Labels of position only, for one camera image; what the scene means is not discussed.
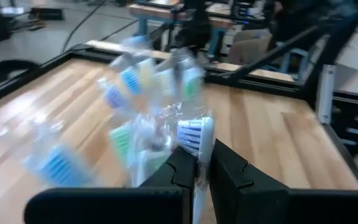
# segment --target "white toothbrush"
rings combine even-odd
[[[175,76],[172,68],[157,72],[154,78],[160,94],[163,96],[175,95]]]
[[[207,173],[214,146],[214,119],[204,117],[179,121],[177,139],[184,149],[198,155],[199,176],[195,186],[193,224],[198,223],[205,207],[208,188]]]
[[[154,60],[152,58],[145,59],[137,64],[139,70],[139,81],[142,89],[145,91],[153,88],[153,75],[155,73]]]

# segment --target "black cable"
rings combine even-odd
[[[120,29],[118,29],[118,30],[112,32],[111,34],[109,34],[109,35],[103,37],[102,39],[100,39],[100,41],[107,40],[107,39],[110,38],[111,36],[118,34],[119,32],[123,31],[124,29],[126,29],[126,28],[128,28],[129,26],[135,24],[135,23],[138,22],[138,21],[139,21],[139,20],[137,19],[137,20],[135,20],[135,21],[132,21],[132,22],[126,24],[125,26],[121,27]]]
[[[9,0],[11,7],[16,7],[16,0]]]
[[[104,5],[104,3],[106,3],[108,0],[103,0],[99,3],[98,6],[95,7],[95,9],[93,9],[93,11],[91,11],[74,29],[73,31],[68,35],[68,37],[66,38],[66,41],[63,45],[62,48],[62,53],[64,53],[66,51],[67,45],[70,42],[70,39],[73,37],[75,31],[78,30],[78,28],[80,28],[80,26],[82,26],[82,24],[84,24],[84,22],[86,22],[102,5]]]

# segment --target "toothbrush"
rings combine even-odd
[[[156,73],[154,78],[163,96],[175,95],[175,77],[172,68]]]
[[[61,187],[84,187],[96,183],[84,161],[62,144],[51,148],[37,166],[37,173],[48,182]]]
[[[185,100],[194,100],[201,94],[200,70],[189,68],[183,71],[182,94]]]
[[[143,60],[137,64],[139,69],[139,82],[144,90],[153,88],[154,61],[152,58]]]
[[[120,73],[120,78],[122,82],[125,84],[127,89],[133,95],[139,95],[142,92],[142,88],[140,85],[139,77],[137,76],[135,70],[132,67],[125,69]]]
[[[128,100],[122,95],[116,85],[109,85],[106,78],[99,79],[98,84],[104,89],[104,99],[111,108],[118,109],[128,105]]]
[[[214,145],[214,119],[205,117],[178,122],[178,142],[186,150],[198,155],[199,177],[195,186],[193,224],[203,212],[208,188],[207,173]]]
[[[129,158],[129,149],[131,147],[131,124],[125,123],[124,125],[113,129],[109,133],[110,145],[114,146],[116,154],[125,166],[129,166],[131,160]]]

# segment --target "wooden table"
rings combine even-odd
[[[178,2],[178,0],[153,0],[152,3],[173,6]],[[215,12],[228,14],[227,10],[221,10],[221,7],[216,7],[217,4],[213,4],[209,8],[207,8],[207,12]],[[157,7],[151,6],[141,6],[139,4],[133,4],[129,6],[129,10],[134,17],[139,19],[139,34],[146,35],[147,34],[147,21],[161,21],[161,22],[172,22],[172,15],[169,9],[161,9]],[[186,14],[183,12],[178,15],[179,21],[184,21],[187,18]],[[213,27],[212,30],[212,38],[209,43],[208,53],[213,55],[215,52],[216,45],[219,40],[219,33],[226,31],[228,28],[232,26],[232,21],[230,19],[223,19],[218,17],[209,17],[211,25]]]
[[[281,73],[258,70],[254,74],[288,80]],[[69,60],[0,100],[0,130],[8,126],[23,132],[20,124],[35,116],[64,121],[63,141],[86,158],[106,186],[122,186],[124,170],[106,135],[111,109],[95,85],[100,77],[116,74],[105,64]],[[358,189],[352,172],[305,102],[219,85],[206,85],[204,93],[216,119],[216,137],[266,174],[293,188]],[[8,150],[0,143],[0,223],[22,223],[26,202],[45,186]],[[202,223],[215,222],[208,200]]]

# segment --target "chair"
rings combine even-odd
[[[12,72],[21,70],[36,70],[40,65],[26,60],[3,60],[0,61],[0,83],[9,79]]]

